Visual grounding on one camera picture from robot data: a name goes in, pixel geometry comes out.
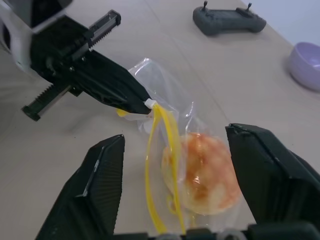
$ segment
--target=black robotic claw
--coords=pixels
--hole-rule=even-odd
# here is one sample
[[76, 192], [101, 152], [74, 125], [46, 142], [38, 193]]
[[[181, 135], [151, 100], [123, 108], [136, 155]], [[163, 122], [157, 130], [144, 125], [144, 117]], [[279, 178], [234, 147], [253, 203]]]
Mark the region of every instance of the black robotic claw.
[[271, 131], [226, 127], [236, 177], [258, 224], [308, 221], [320, 230], [320, 175]]
[[90, 48], [121, 22], [111, 10], [89, 29], [64, 16], [31, 43], [31, 68], [52, 83], [22, 110], [33, 120], [66, 92], [85, 92], [99, 102], [129, 113], [148, 114], [144, 102], [150, 98], [145, 88], [122, 66]]

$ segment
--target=robotic arm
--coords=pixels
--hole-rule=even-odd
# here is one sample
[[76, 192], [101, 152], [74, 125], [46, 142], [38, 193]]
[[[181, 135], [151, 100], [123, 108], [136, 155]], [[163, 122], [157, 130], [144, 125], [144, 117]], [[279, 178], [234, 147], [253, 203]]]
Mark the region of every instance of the robotic arm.
[[36, 72], [52, 85], [22, 108], [31, 119], [66, 92], [85, 92], [99, 102], [129, 113], [148, 114], [147, 91], [123, 67], [91, 50], [121, 16], [114, 10], [86, 28], [64, 15], [72, 0], [0, 0], [2, 44], [26, 73]]

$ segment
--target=yellow bag strip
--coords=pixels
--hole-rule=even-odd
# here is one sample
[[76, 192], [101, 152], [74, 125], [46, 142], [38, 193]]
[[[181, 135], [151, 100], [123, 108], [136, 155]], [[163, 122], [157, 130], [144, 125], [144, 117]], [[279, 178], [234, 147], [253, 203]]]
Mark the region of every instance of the yellow bag strip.
[[153, 221], [153, 224], [156, 230], [160, 234], [166, 233], [167, 228], [157, 213], [157, 210], [153, 201], [152, 193], [151, 193], [150, 182], [149, 182], [149, 164], [150, 164], [149, 156], [150, 156], [151, 142], [160, 120], [163, 119], [165, 130], [168, 137], [168, 144], [169, 144], [171, 155], [172, 155], [171, 168], [172, 168], [172, 175], [173, 175], [172, 178], [174, 182], [173, 201], [175, 206], [175, 212], [179, 219], [182, 233], [185, 234], [186, 229], [185, 229], [183, 214], [181, 211], [180, 200], [179, 200], [179, 189], [178, 189], [178, 167], [179, 167], [178, 165], [181, 157], [181, 143], [180, 143], [180, 135], [178, 131], [177, 122], [174, 116], [172, 115], [172, 113], [165, 110], [158, 103], [155, 103], [152, 109], [154, 111], [153, 125], [150, 132], [149, 140], [148, 140], [146, 159], [145, 159], [145, 194], [146, 194], [146, 201], [147, 201], [149, 214], [151, 216], [151, 219]]
[[118, 114], [118, 116], [119, 116], [119, 117], [121, 117], [121, 118], [123, 118], [124, 116], [126, 116], [126, 115], [128, 115], [128, 114], [129, 114], [129, 112], [124, 111], [124, 110], [119, 109], [119, 108], [117, 108], [117, 109], [116, 109], [116, 113], [117, 113], [117, 114]]

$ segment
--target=white wall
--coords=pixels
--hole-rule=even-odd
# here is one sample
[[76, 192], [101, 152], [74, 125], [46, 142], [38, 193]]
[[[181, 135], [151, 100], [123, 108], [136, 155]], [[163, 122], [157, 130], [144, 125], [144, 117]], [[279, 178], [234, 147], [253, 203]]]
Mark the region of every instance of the white wall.
[[290, 43], [320, 45], [320, 0], [242, 0]]

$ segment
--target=clear plastic bag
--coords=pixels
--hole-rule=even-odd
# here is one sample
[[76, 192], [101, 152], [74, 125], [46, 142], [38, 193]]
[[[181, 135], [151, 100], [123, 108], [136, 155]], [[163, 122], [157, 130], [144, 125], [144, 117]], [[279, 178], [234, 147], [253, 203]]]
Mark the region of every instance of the clear plastic bag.
[[161, 66], [145, 58], [130, 72], [156, 101], [147, 116], [118, 113], [150, 134], [145, 189], [157, 231], [233, 227], [241, 191], [228, 147], [197, 117], [195, 102]]

